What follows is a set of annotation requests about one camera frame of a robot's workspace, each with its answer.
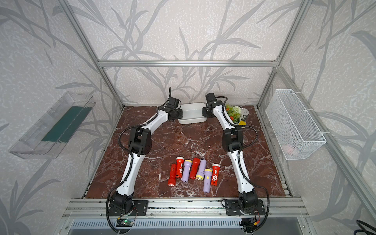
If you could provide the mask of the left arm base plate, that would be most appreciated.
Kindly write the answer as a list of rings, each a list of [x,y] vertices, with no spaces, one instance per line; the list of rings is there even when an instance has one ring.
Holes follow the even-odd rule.
[[[110,201],[107,214],[112,216],[145,216],[147,213],[148,200],[133,200],[130,203],[130,208],[127,209],[126,206],[121,206],[119,203]]]

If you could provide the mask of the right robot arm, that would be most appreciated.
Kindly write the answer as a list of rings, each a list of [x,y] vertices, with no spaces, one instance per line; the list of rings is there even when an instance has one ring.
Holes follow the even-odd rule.
[[[202,115],[208,118],[217,118],[222,129],[222,147],[232,161],[234,172],[237,178],[239,192],[239,209],[244,214],[250,214],[260,206],[256,188],[261,188],[252,183],[244,162],[243,150],[250,147],[243,142],[243,127],[234,124],[230,116],[225,111],[225,102],[220,101],[220,96],[208,93],[206,106],[202,109]]]

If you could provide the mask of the white plastic storage box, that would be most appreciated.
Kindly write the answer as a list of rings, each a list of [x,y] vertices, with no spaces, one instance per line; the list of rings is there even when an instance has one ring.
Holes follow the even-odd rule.
[[[180,124],[192,124],[205,122],[206,117],[203,117],[202,109],[206,107],[205,103],[189,103],[182,104],[183,118],[178,119]]]

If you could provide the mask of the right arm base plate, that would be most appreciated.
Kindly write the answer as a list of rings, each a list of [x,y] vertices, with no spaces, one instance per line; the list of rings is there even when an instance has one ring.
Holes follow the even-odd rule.
[[[241,210],[240,209],[240,204],[238,200],[230,200],[230,199],[225,199],[224,200],[225,204],[225,210],[226,210],[226,215],[239,215],[239,216],[246,216],[246,215],[266,215],[266,207],[261,199],[258,200],[258,204],[255,207],[252,207],[249,210]]]

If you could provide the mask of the red flashlight white cap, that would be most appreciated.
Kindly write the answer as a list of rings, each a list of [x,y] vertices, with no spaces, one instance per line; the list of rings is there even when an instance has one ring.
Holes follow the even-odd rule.
[[[217,186],[218,184],[218,176],[220,171],[220,165],[219,164],[213,164],[212,165],[212,176],[211,176],[211,185]]]

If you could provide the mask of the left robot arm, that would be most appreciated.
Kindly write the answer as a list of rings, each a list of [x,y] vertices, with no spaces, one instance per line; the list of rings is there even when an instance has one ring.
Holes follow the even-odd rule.
[[[172,88],[169,88],[167,101],[157,108],[155,115],[142,124],[127,127],[120,133],[118,145],[128,153],[128,162],[120,183],[108,193],[105,210],[107,218],[112,208],[125,214],[133,211],[135,183],[141,164],[152,149],[152,134],[163,123],[182,117],[181,101],[172,97]]]

